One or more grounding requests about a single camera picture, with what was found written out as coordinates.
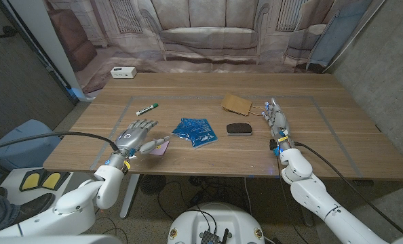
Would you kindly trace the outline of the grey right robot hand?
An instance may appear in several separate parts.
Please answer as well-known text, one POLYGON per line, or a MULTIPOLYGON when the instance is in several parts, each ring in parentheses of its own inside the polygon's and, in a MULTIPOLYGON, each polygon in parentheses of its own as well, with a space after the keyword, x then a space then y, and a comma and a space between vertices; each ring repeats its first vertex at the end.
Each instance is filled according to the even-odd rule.
POLYGON ((269 147, 274 152, 274 155, 279 156, 284 150, 294 148, 289 123, 275 98, 272 98, 271 102, 265 103, 265 111, 261 115, 270 127, 273 138, 270 139, 269 147))

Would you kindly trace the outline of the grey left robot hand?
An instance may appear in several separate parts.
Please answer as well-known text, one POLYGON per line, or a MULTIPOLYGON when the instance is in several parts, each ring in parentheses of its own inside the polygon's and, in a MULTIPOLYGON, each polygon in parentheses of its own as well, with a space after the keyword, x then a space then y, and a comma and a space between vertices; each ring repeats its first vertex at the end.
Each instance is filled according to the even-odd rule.
POLYGON ((157 121, 152 120, 136 120, 131 123, 128 128, 121 133, 116 139, 115 144, 121 153, 134 149, 141 154, 148 154, 157 146, 167 142, 170 137, 166 136, 162 139, 154 139, 150 142, 143 144, 148 132, 157 125, 157 121))

